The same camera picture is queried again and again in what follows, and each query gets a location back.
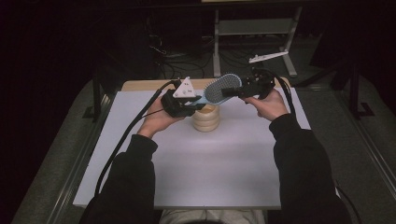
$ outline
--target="wooden edge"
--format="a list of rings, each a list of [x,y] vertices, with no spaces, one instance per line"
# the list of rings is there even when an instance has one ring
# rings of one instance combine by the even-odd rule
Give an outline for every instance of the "wooden edge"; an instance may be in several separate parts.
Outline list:
[[[282,77],[290,86],[290,83],[287,78]],[[196,90],[203,90],[206,85],[215,80],[214,78],[201,78],[201,79],[191,79],[191,84]],[[163,84],[168,82],[169,80],[134,80],[134,81],[126,81],[122,85],[121,91],[156,91],[158,90]],[[275,80],[276,87],[280,87],[279,82]],[[169,85],[165,88],[171,89],[174,88],[173,85]]]

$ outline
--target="black jacket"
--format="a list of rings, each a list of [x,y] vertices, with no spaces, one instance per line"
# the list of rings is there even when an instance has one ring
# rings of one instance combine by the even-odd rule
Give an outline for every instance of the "black jacket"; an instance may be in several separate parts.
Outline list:
[[[280,201],[285,223],[351,223],[335,194],[329,158],[312,131],[300,128],[293,115],[275,119]],[[152,223],[155,174],[151,162],[157,144],[134,134],[126,152],[113,161],[99,196],[87,206],[80,223]]]

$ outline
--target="black cord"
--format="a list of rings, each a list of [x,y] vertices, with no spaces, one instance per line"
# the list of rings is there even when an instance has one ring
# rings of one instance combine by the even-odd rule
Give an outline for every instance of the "black cord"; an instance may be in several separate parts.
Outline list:
[[[341,192],[341,194],[346,198],[346,200],[348,201],[348,203],[350,204],[350,206],[352,207],[353,212],[355,213],[356,219],[358,220],[358,223],[362,223],[361,222],[361,216],[358,213],[358,209],[356,209],[355,204],[353,204],[353,202],[349,199],[349,197],[346,195],[346,193],[341,189],[340,185],[338,184],[338,181],[335,181],[336,184],[336,188],[338,189],[338,191]]]
[[[154,101],[160,96],[161,92],[165,87],[167,87],[170,84],[174,84],[175,81],[171,80],[163,84],[155,93],[154,95],[148,100],[148,103],[143,107],[143,109],[137,114],[137,116],[134,118],[134,120],[129,124],[128,128],[125,130],[124,134],[122,135],[120,141],[117,143],[116,148],[114,148],[113,153],[111,156],[108,158],[105,167],[102,170],[102,173],[99,175],[98,182],[96,183],[96,189],[95,189],[95,194],[94,196],[99,195],[100,187],[102,186],[103,178],[105,177],[105,174],[108,170],[108,167],[110,167],[111,163],[113,162],[114,158],[117,156],[118,152],[120,151],[120,148],[127,138],[129,132],[132,130],[132,128],[136,125],[136,123],[143,118],[143,115],[146,113],[146,111],[149,109],[149,107],[154,103]]]
[[[147,114],[147,115],[145,115],[145,116],[142,116],[142,119],[143,119],[143,118],[145,118],[145,117],[147,117],[147,116],[150,116],[150,115],[152,115],[152,114],[155,114],[155,113],[161,112],[161,111],[163,111],[163,110],[164,110],[164,108],[163,108],[163,109],[159,109],[159,110],[157,110],[157,111],[154,111],[154,112],[151,112],[151,113],[149,113],[149,114]]]

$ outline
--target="white board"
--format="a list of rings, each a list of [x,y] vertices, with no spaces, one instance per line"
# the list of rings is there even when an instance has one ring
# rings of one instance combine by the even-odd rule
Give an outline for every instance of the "white board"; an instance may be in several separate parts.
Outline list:
[[[120,91],[92,154],[73,202],[86,206],[99,174],[122,134],[154,91]],[[297,120],[309,129],[295,89],[291,89]],[[122,145],[125,151],[142,120]],[[220,105],[220,125],[200,133],[190,117],[154,135],[156,208],[277,208],[280,207],[275,139],[270,122],[256,108],[234,97]]]

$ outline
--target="metal stand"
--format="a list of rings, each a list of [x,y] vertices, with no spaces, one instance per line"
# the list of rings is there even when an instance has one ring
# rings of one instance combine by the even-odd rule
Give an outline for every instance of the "metal stand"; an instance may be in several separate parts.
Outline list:
[[[262,35],[262,34],[287,34],[286,43],[279,48],[280,52],[289,52],[291,41],[297,28],[302,7],[297,7],[291,19],[270,19],[270,20],[239,20],[220,21],[219,11],[215,16],[215,50],[213,53],[214,77],[220,77],[219,63],[219,36],[220,35]],[[288,54],[282,55],[283,61],[291,77],[296,77],[297,72]]]

